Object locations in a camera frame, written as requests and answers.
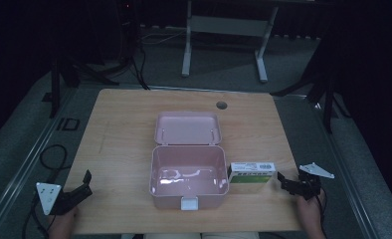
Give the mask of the green and white carton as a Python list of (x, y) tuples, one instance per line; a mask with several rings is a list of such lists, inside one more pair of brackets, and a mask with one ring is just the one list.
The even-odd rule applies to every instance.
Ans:
[(228, 176), (231, 183), (267, 183), (275, 172), (272, 162), (232, 162)]

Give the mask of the person's right hand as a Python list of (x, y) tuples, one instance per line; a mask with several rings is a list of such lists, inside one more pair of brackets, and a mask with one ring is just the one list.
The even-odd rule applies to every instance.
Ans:
[(320, 190), (317, 198), (305, 200), (302, 196), (296, 198), (297, 217), (305, 231), (318, 231), (321, 227), (321, 213), (318, 201), (323, 203), (324, 192)]

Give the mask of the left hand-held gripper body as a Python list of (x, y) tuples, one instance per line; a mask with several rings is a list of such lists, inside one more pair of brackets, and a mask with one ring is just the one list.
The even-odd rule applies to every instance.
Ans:
[(37, 182), (36, 189), (45, 215), (64, 215), (77, 206), (61, 185)]

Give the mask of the white metal desk frame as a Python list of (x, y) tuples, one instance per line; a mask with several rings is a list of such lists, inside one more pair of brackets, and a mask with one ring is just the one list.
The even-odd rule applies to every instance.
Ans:
[(264, 55), (275, 25), (279, 7), (273, 7), (269, 20), (263, 21), (194, 15), (192, 13), (192, 3), (193, 0), (187, 0), (186, 42), (181, 75), (183, 77), (188, 77), (190, 75), (192, 57), (191, 37), (193, 32), (260, 37), (262, 39), (262, 45), (255, 51), (255, 60), (259, 81), (261, 83), (266, 83), (268, 81), (268, 74), (264, 62)]

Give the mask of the pink plastic box with lid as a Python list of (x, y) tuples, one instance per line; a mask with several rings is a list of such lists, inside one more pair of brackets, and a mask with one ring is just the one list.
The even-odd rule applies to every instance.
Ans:
[(218, 117), (209, 112), (163, 112), (155, 124), (149, 192), (159, 209), (219, 207), (229, 191)]

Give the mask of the person's left hand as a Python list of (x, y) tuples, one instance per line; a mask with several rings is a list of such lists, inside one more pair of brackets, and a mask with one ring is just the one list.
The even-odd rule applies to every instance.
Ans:
[(70, 239), (75, 229), (75, 219), (79, 208), (75, 207), (64, 215), (50, 215), (49, 239)]

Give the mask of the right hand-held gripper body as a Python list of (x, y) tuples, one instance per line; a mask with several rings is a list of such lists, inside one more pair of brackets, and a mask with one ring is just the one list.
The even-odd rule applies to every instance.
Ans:
[(298, 167), (298, 186), (296, 187), (296, 194), (302, 196), (305, 200), (309, 200), (320, 194), (322, 177), (334, 179), (335, 175), (315, 162), (310, 164), (300, 165)]

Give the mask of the black metal stand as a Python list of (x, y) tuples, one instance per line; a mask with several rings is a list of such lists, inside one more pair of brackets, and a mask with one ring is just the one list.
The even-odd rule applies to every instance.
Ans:
[(306, 85), (312, 84), (305, 98), (311, 104), (318, 104), (321, 99), (324, 99), (322, 123), (325, 130), (328, 133), (332, 133), (331, 116), (333, 104), (336, 104), (341, 112), (349, 118), (349, 115), (334, 96), (338, 71), (339, 68), (336, 65), (322, 68), (307, 66), (298, 82), (283, 90), (271, 93), (271, 96), (284, 97)]
[(80, 83), (77, 70), (84, 72), (98, 82), (117, 86), (117, 82), (106, 78), (101, 72), (93, 70), (87, 64), (75, 59), (69, 54), (53, 56), (51, 62), (51, 91), (44, 96), (44, 100), (52, 104), (51, 119), (57, 114), (60, 108), (60, 77), (63, 77), (68, 87), (76, 88)]

